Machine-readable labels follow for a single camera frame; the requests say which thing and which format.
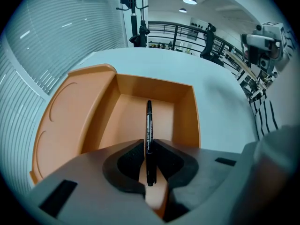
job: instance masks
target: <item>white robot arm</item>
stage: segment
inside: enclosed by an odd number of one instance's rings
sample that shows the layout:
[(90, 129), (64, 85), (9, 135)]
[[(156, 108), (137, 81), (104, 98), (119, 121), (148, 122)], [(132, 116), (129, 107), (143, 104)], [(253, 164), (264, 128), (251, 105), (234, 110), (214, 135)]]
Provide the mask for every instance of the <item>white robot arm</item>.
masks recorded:
[(259, 24), (252, 34), (242, 34), (241, 46), (245, 59), (274, 76), (274, 67), (281, 72), (295, 50), (293, 37), (286, 35), (283, 24), (279, 22)]

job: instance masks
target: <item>black-and-white striped object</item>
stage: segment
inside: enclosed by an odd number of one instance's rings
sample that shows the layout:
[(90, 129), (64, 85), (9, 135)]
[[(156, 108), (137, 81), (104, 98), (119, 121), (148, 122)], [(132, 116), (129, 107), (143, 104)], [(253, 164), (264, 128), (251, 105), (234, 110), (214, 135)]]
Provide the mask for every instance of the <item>black-and-white striped object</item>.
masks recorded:
[(255, 115), (259, 140), (266, 134), (278, 130), (281, 127), (279, 117), (273, 109), (272, 101), (264, 95), (259, 100), (252, 102), (251, 108)]

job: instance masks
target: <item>white table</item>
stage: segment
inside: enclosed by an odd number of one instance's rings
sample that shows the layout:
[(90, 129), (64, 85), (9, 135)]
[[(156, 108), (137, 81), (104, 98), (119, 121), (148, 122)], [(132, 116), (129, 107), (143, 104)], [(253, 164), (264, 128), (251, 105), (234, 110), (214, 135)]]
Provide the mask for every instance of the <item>white table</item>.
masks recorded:
[(121, 48), (94, 53), (73, 69), (109, 63), (118, 73), (193, 85), (198, 106), (201, 148), (241, 153), (257, 140), (246, 95), (224, 67), (182, 52)]

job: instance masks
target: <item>black marker pen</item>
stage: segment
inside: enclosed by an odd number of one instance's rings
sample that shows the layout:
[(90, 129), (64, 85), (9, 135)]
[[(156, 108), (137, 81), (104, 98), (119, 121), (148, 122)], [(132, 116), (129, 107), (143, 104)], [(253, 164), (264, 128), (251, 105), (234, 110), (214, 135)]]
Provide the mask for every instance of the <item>black marker pen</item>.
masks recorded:
[(156, 162), (155, 151), (153, 148), (153, 124), (152, 124), (152, 103), (147, 102), (147, 134), (146, 134), (146, 166), (147, 166), (147, 183), (153, 186), (156, 183)]

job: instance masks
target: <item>horizontal blinds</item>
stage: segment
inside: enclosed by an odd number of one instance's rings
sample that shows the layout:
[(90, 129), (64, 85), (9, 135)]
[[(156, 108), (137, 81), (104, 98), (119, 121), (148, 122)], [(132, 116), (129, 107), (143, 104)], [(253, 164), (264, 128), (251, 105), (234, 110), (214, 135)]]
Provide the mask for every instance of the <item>horizontal blinds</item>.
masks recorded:
[(126, 47), (120, 0), (24, 0), (6, 27), (9, 45), (47, 93), (94, 51)]
[(30, 190), (27, 156), (37, 112), (44, 102), (19, 76), (0, 44), (0, 171), (20, 194)]

